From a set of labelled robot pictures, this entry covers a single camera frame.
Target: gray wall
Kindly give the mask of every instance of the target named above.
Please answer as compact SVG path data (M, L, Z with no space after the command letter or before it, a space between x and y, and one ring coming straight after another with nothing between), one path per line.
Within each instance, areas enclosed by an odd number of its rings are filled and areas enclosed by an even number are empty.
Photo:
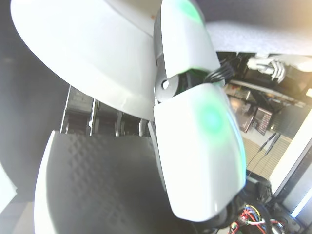
M18 188L13 204L34 200L42 154L51 131L60 127L67 91L68 84L21 40L12 23L10 0L1 0L0 162ZM9 220L5 210L0 223L15 222L19 213L15 210Z

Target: white light strip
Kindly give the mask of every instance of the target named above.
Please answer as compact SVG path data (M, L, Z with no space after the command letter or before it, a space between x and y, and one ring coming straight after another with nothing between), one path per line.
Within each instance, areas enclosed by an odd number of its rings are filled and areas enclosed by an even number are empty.
M292 212L292 217L296 218L297 215L300 213L300 211L303 209L303 207L308 203L310 198L312 197L312 188L307 192L307 194L304 196L304 198L299 202L297 207Z

